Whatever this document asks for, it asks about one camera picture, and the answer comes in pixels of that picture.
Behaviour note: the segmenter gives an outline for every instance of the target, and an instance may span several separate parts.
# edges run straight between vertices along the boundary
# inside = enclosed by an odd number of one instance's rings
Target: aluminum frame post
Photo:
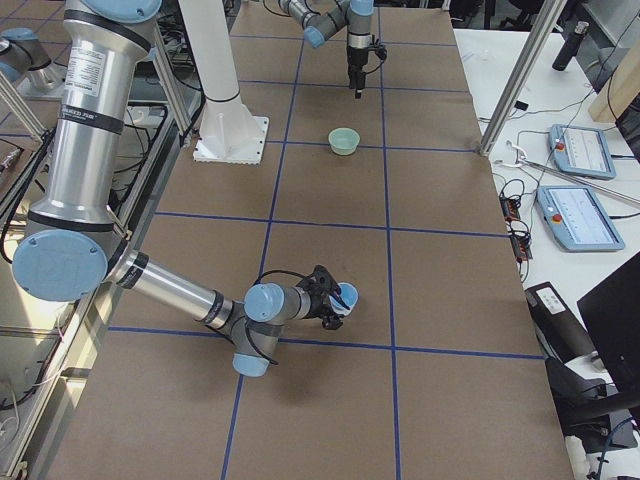
[[[153,42],[156,46],[153,66],[158,74],[162,90],[164,90],[164,94],[167,96],[167,101],[169,102],[169,107],[173,112],[176,124],[178,125],[178,130],[181,135],[185,135],[189,130],[191,120],[189,118],[189,113],[187,112],[184,97],[181,95],[178,83],[173,77],[171,64],[169,63],[169,57],[167,56],[167,51],[164,45],[164,39],[162,38],[162,33],[160,33],[160,28],[157,23],[153,28]]]
[[[42,142],[42,136],[47,129],[2,72],[0,72],[0,98],[7,103],[13,114],[29,130],[31,137]]]
[[[527,37],[527,41],[520,52],[520,57],[516,62],[511,76],[507,81],[507,85],[504,88],[502,96],[496,105],[496,109],[491,116],[489,125],[485,130],[480,145],[478,146],[478,153],[482,156],[488,156],[495,145],[500,132],[507,122],[509,112],[513,109],[513,106],[524,87],[529,74],[535,65],[545,41],[549,36],[549,33],[553,30],[557,18],[562,13],[562,9],[566,5],[567,0],[545,0],[540,13],[536,19],[531,33]]]

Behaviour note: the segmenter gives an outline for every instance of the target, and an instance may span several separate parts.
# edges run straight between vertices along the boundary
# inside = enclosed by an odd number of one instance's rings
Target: robot label sticker
[[[105,54],[80,47],[73,47],[65,87],[92,97],[100,93]]]

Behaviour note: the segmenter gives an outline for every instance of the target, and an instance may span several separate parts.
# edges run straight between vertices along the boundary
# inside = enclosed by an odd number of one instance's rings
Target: light green bowl
[[[329,145],[336,155],[351,155],[360,143],[360,135],[351,128],[336,128],[329,134]]]

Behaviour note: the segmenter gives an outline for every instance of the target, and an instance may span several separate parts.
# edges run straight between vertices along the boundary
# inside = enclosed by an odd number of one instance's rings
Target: robotic arm
[[[151,49],[160,0],[67,0],[73,43],[56,131],[49,187],[31,205],[13,259],[18,284],[52,301],[75,301],[111,281],[178,308],[236,346],[233,364],[261,376],[287,321],[342,324],[349,304],[322,266],[295,287],[256,284],[244,302],[155,263],[127,242],[107,207],[134,68]]]
[[[364,67],[369,62],[369,53],[374,52],[380,62],[387,58],[386,47],[371,35],[373,0],[336,0],[333,10],[322,15],[309,8],[306,0],[278,0],[278,5],[304,28],[305,39],[313,48],[320,47],[348,25],[349,88],[355,90],[356,98],[361,98],[367,77]]]

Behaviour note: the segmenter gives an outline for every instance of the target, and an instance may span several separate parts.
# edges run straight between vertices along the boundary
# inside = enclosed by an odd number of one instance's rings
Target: white tabletop
[[[527,34],[522,32],[501,32],[483,30],[455,30],[460,56],[473,95],[473,103],[478,117],[490,118],[498,103],[504,86],[516,63],[518,55],[526,41]],[[576,104],[561,112],[545,112],[527,114],[520,119],[512,119],[506,123],[493,151],[489,156],[491,162],[503,160],[514,163],[516,152],[507,146],[507,140],[519,144],[528,154],[528,160],[540,164],[547,163],[549,158],[548,136],[526,133],[524,130],[547,132],[553,124],[568,124],[577,127],[594,127],[603,130],[614,127],[613,124],[596,123],[591,120],[588,108],[596,98],[584,72],[573,59],[564,72],[551,68],[563,39],[559,34],[551,34],[540,54],[531,75],[518,100],[528,103],[528,112],[539,110],[559,110],[570,104],[586,100],[582,105]],[[484,131],[486,122],[480,121]],[[612,155],[632,156],[632,153],[617,129],[606,132],[609,149]],[[640,198],[640,165],[631,159],[614,159],[617,177],[610,181],[593,181],[611,190]],[[496,188],[500,190],[504,184],[497,175],[506,180],[519,178],[525,182],[525,191],[534,192],[536,181],[521,169],[492,165],[496,174]],[[525,168],[536,179],[541,172]],[[565,185],[551,174],[542,176],[542,185]],[[519,188],[512,185],[507,194],[519,193]],[[602,194],[598,198],[609,215],[626,215],[639,211],[618,200]],[[564,251],[554,240],[551,232],[544,224],[542,216],[534,207],[533,195],[522,199],[520,214],[522,219],[532,228],[531,250],[533,259],[529,262],[529,272],[523,282],[524,288],[550,281],[560,293],[574,314],[580,318],[577,301],[602,279],[615,271],[625,261],[640,251],[640,217],[614,221],[615,227],[622,236],[626,247],[618,252],[603,253],[570,253]],[[596,371],[591,363],[578,358],[569,366],[585,378],[608,378],[606,373]],[[589,455],[592,468],[597,467],[597,455]],[[609,464],[605,465],[602,478],[617,475],[640,477],[640,449],[623,450],[607,454]]]

